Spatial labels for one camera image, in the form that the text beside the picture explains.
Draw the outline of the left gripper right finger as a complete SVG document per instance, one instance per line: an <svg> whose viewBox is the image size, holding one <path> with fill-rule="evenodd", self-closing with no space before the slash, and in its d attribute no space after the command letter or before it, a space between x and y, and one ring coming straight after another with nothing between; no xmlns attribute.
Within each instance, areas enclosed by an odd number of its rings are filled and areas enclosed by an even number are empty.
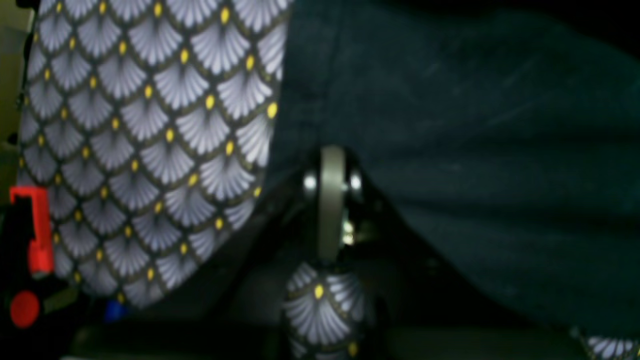
<svg viewBox="0 0 640 360"><path fill-rule="evenodd" d="M479 290L413 231L358 165L345 176L345 260L370 296L377 360L585 360L567 332Z"/></svg>

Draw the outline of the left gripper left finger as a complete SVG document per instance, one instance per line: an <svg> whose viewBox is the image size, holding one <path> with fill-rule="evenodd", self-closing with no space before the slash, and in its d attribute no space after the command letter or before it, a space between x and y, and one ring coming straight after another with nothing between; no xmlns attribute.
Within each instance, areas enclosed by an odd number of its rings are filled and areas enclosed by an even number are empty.
<svg viewBox="0 0 640 360"><path fill-rule="evenodd" d="M185 285L119 322L85 326L73 360L265 360L278 356L282 305L339 270L348 154L329 145L262 201Z"/></svg>

